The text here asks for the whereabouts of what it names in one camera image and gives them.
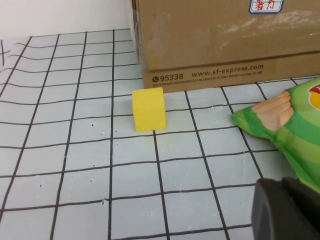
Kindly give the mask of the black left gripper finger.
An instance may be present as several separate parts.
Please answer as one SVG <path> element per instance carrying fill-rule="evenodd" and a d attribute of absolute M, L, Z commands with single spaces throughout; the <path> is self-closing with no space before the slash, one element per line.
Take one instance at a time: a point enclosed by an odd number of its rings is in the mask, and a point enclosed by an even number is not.
<path fill-rule="evenodd" d="M 284 177 L 256 181 L 251 225 L 255 240 L 318 240 L 320 193 Z"/>

